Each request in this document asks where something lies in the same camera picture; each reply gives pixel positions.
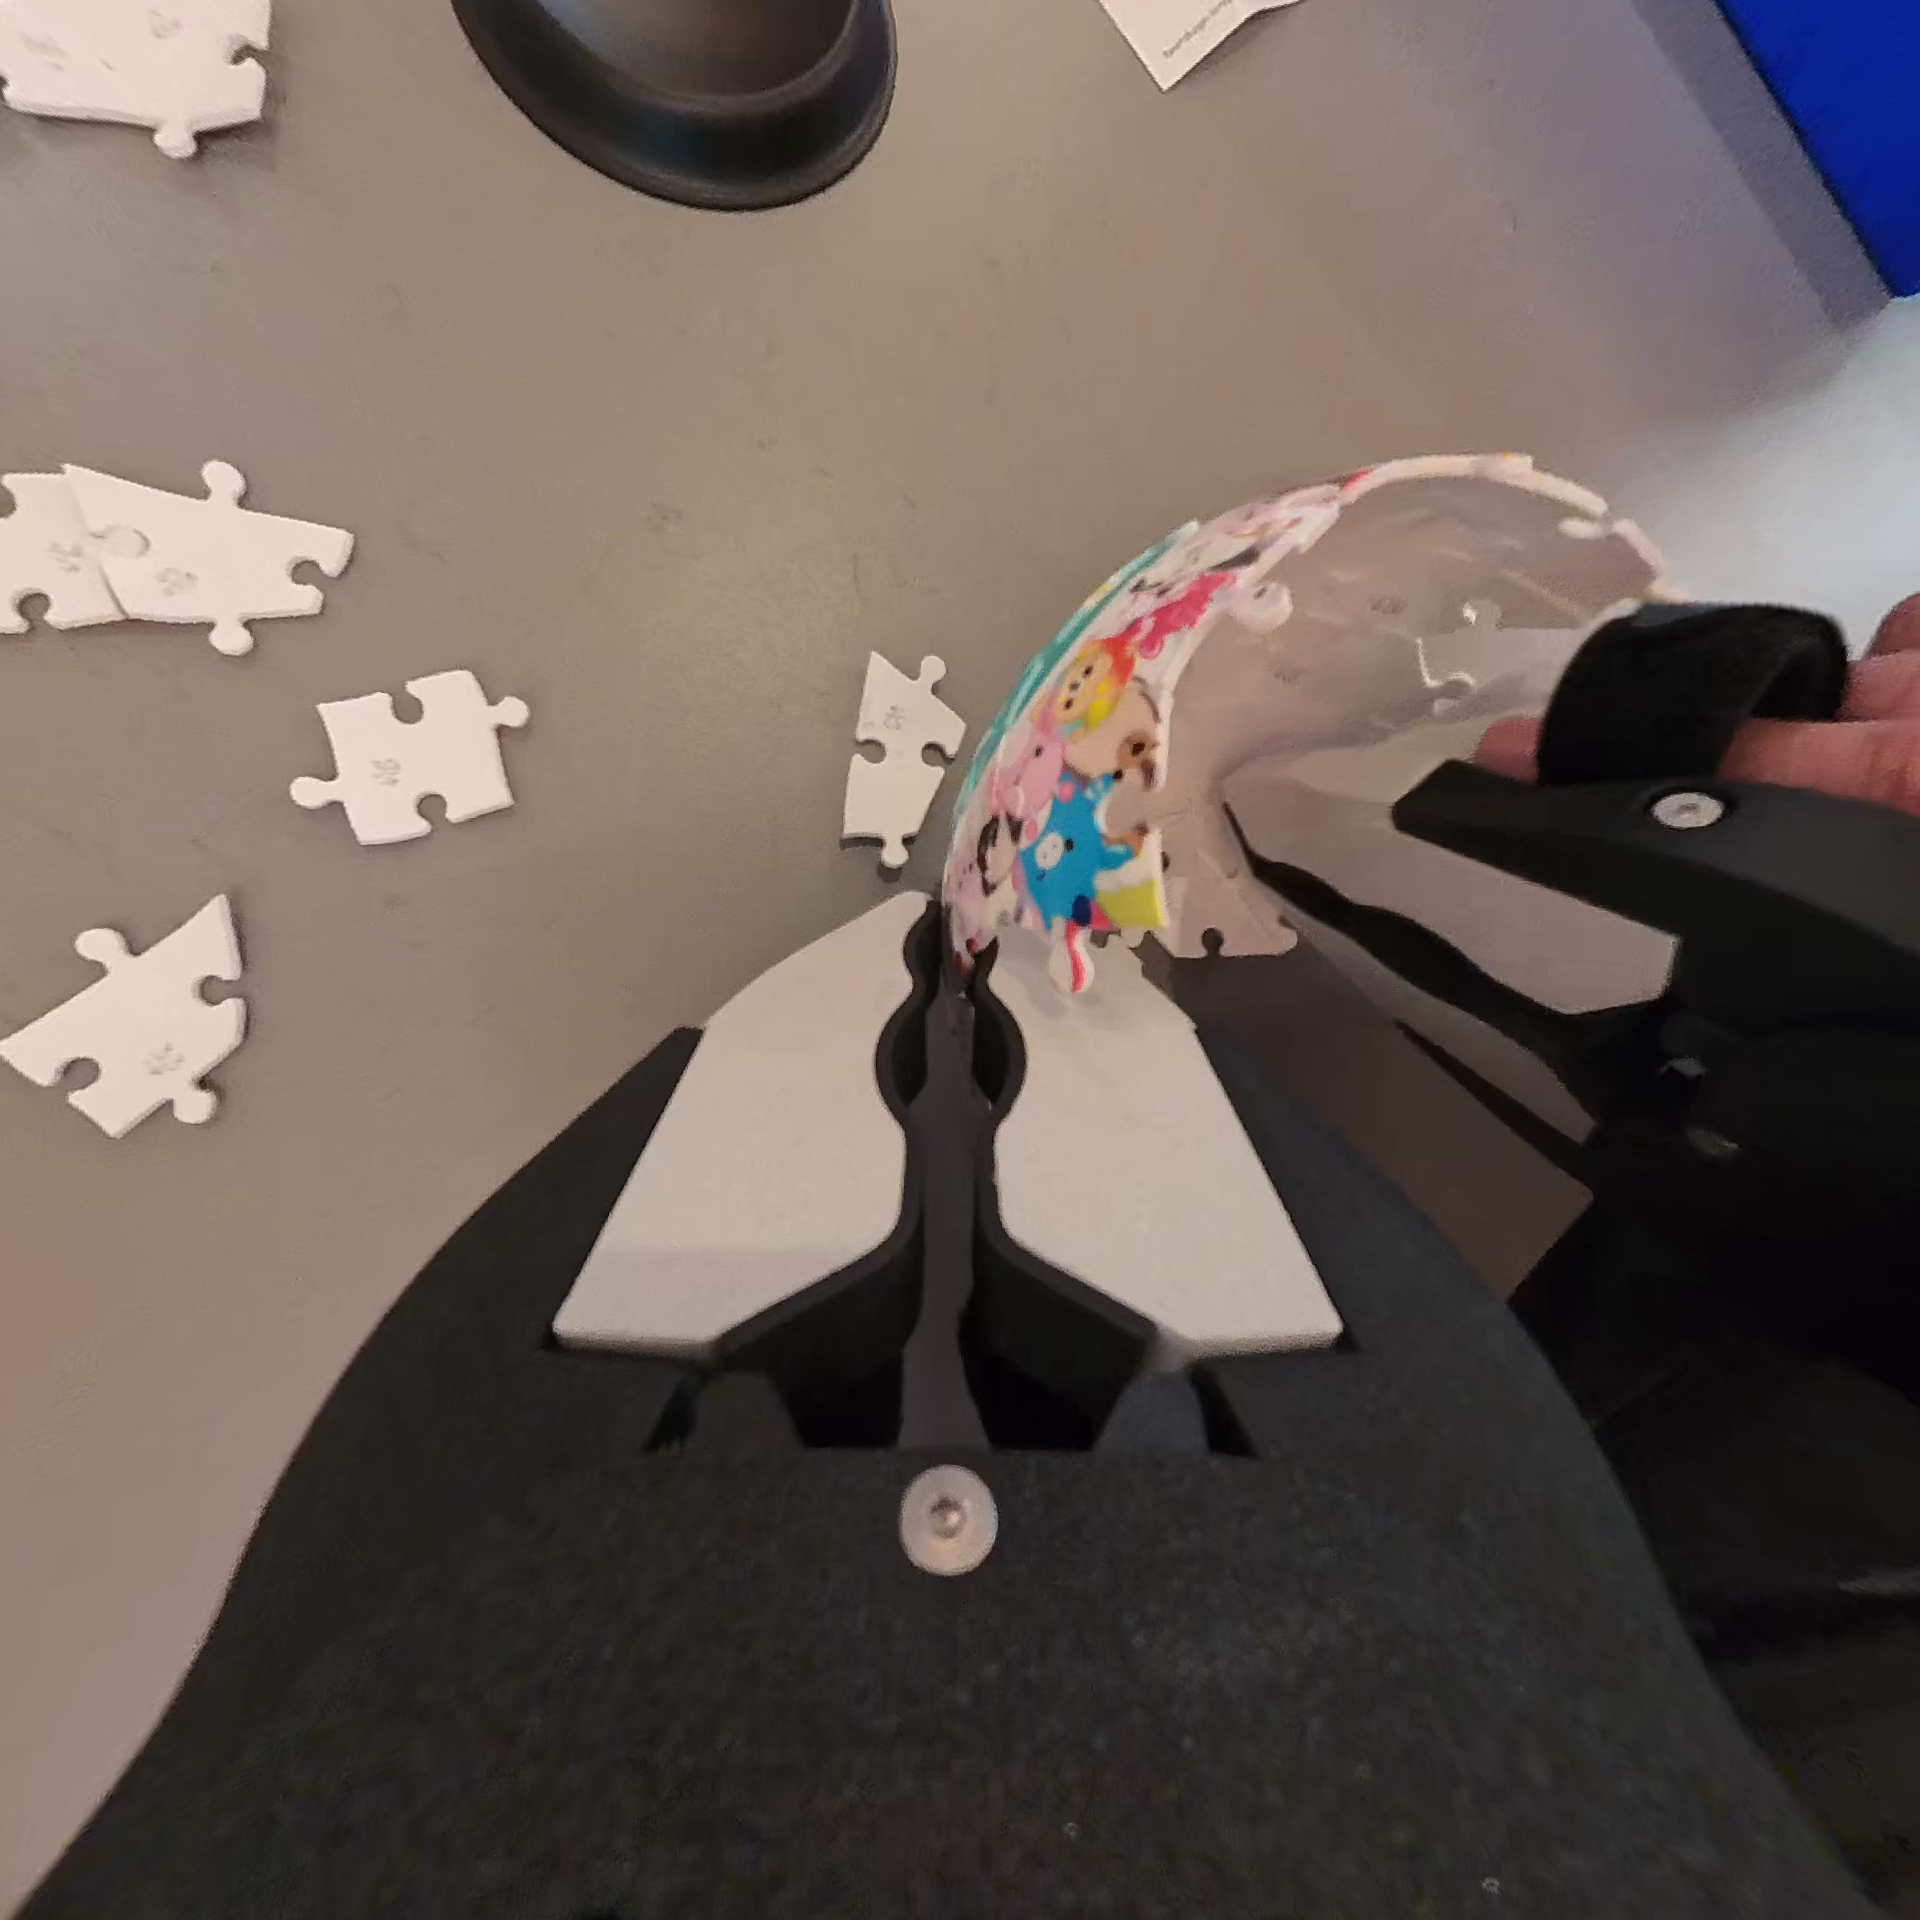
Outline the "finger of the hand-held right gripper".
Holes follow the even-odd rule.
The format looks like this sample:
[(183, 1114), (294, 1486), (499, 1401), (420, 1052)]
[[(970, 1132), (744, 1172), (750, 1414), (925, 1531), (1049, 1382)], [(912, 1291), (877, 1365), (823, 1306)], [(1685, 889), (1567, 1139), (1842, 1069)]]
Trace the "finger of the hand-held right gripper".
[(1248, 1047), (1512, 1295), (1591, 1192), (1484, 1109), (1322, 958), (1202, 958), (1196, 1022)]
[(1667, 990), (1676, 938), (1426, 847), (1380, 798), (1241, 772), (1221, 821), (1306, 945), (1426, 1037), (1581, 1052)]

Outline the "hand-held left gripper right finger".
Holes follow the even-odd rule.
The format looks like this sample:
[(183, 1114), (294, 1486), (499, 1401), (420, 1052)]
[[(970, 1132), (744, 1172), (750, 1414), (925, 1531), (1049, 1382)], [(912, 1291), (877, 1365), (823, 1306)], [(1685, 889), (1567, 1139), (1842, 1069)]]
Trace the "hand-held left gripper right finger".
[(1083, 991), (1037, 938), (1001, 938), (986, 990), (1022, 1043), (997, 1125), (1013, 1245), (1149, 1325), (1151, 1365), (1332, 1347), (1342, 1319), (1193, 1018), (1124, 945)]

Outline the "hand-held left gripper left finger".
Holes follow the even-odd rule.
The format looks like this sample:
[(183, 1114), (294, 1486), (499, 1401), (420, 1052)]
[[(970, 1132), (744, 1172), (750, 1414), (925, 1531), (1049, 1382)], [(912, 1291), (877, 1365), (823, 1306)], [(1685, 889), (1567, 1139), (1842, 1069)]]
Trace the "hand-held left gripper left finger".
[(928, 909), (902, 891), (712, 1015), (550, 1319), (561, 1347), (715, 1357), (890, 1234), (904, 1125), (877, 1043), (909, 1007)]

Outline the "partly built puzzle ball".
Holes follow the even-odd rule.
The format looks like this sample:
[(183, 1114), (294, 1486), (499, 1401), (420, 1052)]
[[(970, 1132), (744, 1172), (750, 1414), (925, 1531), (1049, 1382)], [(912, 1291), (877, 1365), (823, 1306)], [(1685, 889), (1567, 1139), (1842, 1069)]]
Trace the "partly built puzzle ball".
[(1226, 827), (1226, 779), (1540, 713), (1667, 565), (1602, 496), (1521, 455), (1425, 455), (1187, 519), (1022, 664), (955, 787), (954, 968), (1036, 947), (1091, 990), (1098, 947), (1298, 945)]

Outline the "scatter of white puzzle pieces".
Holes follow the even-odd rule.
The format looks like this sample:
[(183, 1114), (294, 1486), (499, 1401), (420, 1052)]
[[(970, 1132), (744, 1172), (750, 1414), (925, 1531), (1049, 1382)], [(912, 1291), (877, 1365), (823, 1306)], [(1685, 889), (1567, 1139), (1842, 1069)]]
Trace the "scatter of white puzzle pieces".
[[(3, 103), (33, 119), (146, 132), (158, 152), (191, 161), (207, 133), (261, 121), (272, 4), (3, 4)], [(199, 494), (165, 494), (96, 468), (3, 478), (3, 633), (42, 601), (53, 630), (127, 621), (202, 628), (214, 654), (241, 658), (259, 621), (314, 617), (324, 587), (353, 556), (340, 526), (248, 505), (238, 468), (208, 460)], [(330, 778), (290, 779), (301, 809), (340, 808), (360, 847), (432, 837), (424, 800), (459, 827), (505, 813), (499, 735), (530, 724), (517, 696), (488, 700), (471, 670), (405, 687), (419, 715), (388, 691), (319, 704)], [(89, 926), (76, 953), (98, 975), (3, 1037), (3, 1063), (42, 1090), (70, 1069), (96, 1077), (67, 1094), (109, 1139), (158, 1114), (208, 1123), (208, 1084), (244, 1043), (244, 996), (208, 999), (244, 974), (232, 900), (208, 897), (146, 951), (114, 926)]]

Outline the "single white puzzle piece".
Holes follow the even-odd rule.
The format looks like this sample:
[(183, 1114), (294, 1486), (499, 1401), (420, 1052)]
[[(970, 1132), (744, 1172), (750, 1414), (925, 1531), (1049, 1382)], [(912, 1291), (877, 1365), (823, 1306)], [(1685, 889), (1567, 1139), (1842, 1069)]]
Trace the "single white puzzle piece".
[(896, 882), (925, 830), (948, 766), (965, 737), (965, 720), (940, 696), (948, 664), (921, 656), (902, 670), (872, 649), (854, 704), (842, 790), (842, 847), (867, 847), (877, 875)]

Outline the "printed puzzle instruction sheet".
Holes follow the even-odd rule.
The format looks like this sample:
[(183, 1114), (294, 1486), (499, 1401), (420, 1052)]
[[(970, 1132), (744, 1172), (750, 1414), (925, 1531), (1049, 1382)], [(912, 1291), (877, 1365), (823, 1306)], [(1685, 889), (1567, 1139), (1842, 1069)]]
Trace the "printed puzzle instruction sheet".
[(1297, 4), (1098, 4), (1158, 90), (1171, 90), (1241, 27)]

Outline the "black round ball stand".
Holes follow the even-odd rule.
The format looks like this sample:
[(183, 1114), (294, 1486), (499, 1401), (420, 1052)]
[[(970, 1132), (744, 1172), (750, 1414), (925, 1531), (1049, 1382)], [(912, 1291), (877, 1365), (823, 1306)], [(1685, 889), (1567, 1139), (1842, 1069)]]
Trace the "black round ball stand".
[(761, 213), (859, 165), (890, 107), (889, 4), (455, 4), (499, 93), (658, 201)]

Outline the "person's right hand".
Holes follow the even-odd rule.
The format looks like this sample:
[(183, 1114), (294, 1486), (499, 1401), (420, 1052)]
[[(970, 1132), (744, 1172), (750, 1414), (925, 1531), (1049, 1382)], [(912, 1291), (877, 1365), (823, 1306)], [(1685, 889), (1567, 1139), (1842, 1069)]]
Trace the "person's right hand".
[(1820, 609), (1647, 603), (1602, 621), (1540, 717), (1484, 729), (1506, 779), (1730, 779), (1916, 813), (1916, 594), (1865, 656)]

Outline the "blue plastic bin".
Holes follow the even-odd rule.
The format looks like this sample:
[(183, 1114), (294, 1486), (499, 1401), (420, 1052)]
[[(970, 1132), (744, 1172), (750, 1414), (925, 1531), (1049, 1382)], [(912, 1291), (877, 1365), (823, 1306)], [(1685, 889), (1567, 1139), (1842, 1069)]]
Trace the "blue plastic bin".
[(1916, 296), (1916, 4), (1721, 4), (1894, 296)]

